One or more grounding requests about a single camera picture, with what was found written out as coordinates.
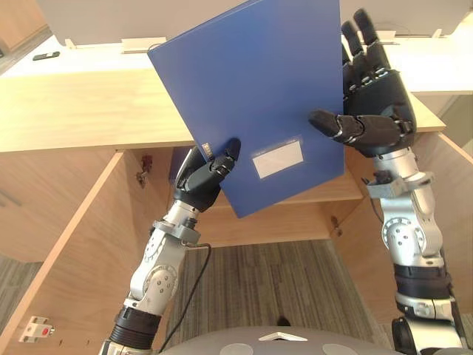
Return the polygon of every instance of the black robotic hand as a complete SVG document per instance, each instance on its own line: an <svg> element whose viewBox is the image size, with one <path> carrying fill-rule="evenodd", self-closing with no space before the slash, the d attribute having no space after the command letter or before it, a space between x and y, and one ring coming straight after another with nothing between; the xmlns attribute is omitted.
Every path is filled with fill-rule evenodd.
<svg viewBox="0 0 473 355"><path fill-rule="evenodd" d="M220 183L238 160L240 147L239 139L232 138L221 155L205 162L195 146L177 173L174 199L181 200L200 212L211 207L220 192Z"/></svg>
<svg viewBox="0 0 473 355"><path fill-rule="evenodd" d="M345 22L341 31L353 60L342 45L344 115L316 110L309 122L327 137L353 146L366 157L407 148L416 125L399 72L391 69L367 13L360 9L353 18L367 51L363 51L351 22Z"/></svg>

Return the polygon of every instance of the desk top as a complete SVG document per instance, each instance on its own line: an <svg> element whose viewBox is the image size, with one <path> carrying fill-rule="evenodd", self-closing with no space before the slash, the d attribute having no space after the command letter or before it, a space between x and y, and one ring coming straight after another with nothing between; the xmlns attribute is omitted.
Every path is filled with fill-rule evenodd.
<svg viewBox="0 0 473 355"><path fill-rule="evenodd" d="M396 38L395 42L384 48L410 92L473 93L473 13L446 38ZM121 44L102 44L69 50L52 36L2 77L152 68L146 54L122 54L121 49ZM60 51L60 56L32 61L34 55L54 51Z"/></svg>
<svg viewBox="0 0 473 355"><path fill-rule="evenodd" d="M445 127L411 102L419 132ZM0 152L194 142L153 69L1 78L0 107Z"/></svg>

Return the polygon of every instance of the white desk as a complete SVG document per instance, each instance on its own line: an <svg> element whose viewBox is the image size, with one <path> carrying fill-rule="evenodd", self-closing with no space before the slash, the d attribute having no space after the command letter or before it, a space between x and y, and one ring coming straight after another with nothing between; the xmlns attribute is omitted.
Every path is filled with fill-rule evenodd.
<svg viewBox="0 0 473 355"><path fill-rule="evenodd" d="M447 38L397 38L385 49L392 67L401 71L406 88L415 94L473 93L473 13ZM57 58L32 61L34 55L60 51ZM122 54L120 44L69 50L49 38L3 76L47 75L151 68L144 53Z"/></svg>

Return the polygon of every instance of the wooden panel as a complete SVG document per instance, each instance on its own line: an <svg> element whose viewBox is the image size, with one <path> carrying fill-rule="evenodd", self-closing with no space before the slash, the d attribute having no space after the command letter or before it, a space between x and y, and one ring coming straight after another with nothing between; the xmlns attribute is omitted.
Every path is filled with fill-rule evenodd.
<svg viewBox="0 0 473 355"><path fill-rule="evenodd" d="M15 49L45 26L35 0L0 0L0 38L7 49Z"/></svg>
<svg viewBox="0 0 473 355"><path fill-rule="evenodd" d="M335 179L327 181L326 183L307 190L306 192L290 197L279 204L360 200L362 197L363 194L360 192L356 182L353 180L350 171L345 169L345 173L342 176L336 177ZM230 207L230 203L223 192L220 193L214 204L214 208L221 207Z"/></svg>
<svg viewBox="0 0 473 355"><path fill-rule="evenodd" d="M135 180L140 164L134 155L113 156L1 335L0 354L98 352L143 256L150 223L166 211L167 195L159 196L156 186L168 184L169 161L157 162L163 170L156 169L153 183L142 189ZM19 343L32 315L49 317L56 332L36 344Z"/></svg>
<svg viewBox="0 0 473 355"><path fill-rule="evenodd" d="M374 172L372 159L367 159L356 149L346 146L345 163L347 164L347 168L350 170L353 181L358 186L360 193L363 196L367 196L367 188L361 179L366 178L368 180L372 180L372 174ZM332 237L340 236L340 233L343 232L341 229L337 229L335 231L336 227L334 226L334 218L336 219L336 224L342 223L360 203L361 200L332 200L321 204L321 208L324 212L325 220L327 221L327 225L330 228L330 235Z"/></svg>
<svg viewBox="0 0 473 355"><path fill-rule="evenodd" d="M410 92L408 93L417 121L417 132L435 132L445 129L442 122L426 105Z"/></svg>
<svg viewBox="0 0 473 355"><path fill-rule="evenodd" d="M446 261L460 309L470 313L473 311L473 159L445 135L437 133L420 136L413 151L419 158L419 168L435 173L432 186L435 219L443 233ZM392 262L381 241L381 224L368 197L345 218L340 228L343 235L335 238L335 242L350 275L376 318L390 322L399 315L393 298L396 287Z"/></svg>
<svg viewBox="0 0 473 355"><path fill-rule="evenodd" d="M327 239L324 215L316 203L275 205L238 219L231 209L209 209L199 216L200 242L212 246Z"/></svg>
<svg viewBox="0 0 473 355"><path fill-rule="evenodd" d="M419 132L443 128L418 99L412 105ZM0 152L193 142L153 69L0 78L0 107Z"/></svg>
<svg viewBox="0 0 473 355"><path fill-rule="evenodd" d="M419 169L435 173L435 220L455 296L463 313L473 312L473 158L445 135L423 135L414 152Z"/></svg>
<svg viewBox="0 0 473 355"><path fill-rule="evenodd" d="M43 261L114 150L0 155L0 253Z"/></svg>

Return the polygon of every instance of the black phone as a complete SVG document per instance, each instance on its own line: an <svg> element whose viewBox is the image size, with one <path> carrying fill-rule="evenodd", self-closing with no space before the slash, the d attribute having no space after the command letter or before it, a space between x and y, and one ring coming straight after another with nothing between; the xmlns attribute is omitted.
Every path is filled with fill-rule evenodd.
<svg viewBox="0 0 473 355"><path fill-rule="evenodd" d="M45 53L45 54L38 54L33 57L34 61L40 61L41 59L48 59L58 57L59 52L52 52L52 53Z"/></svg>

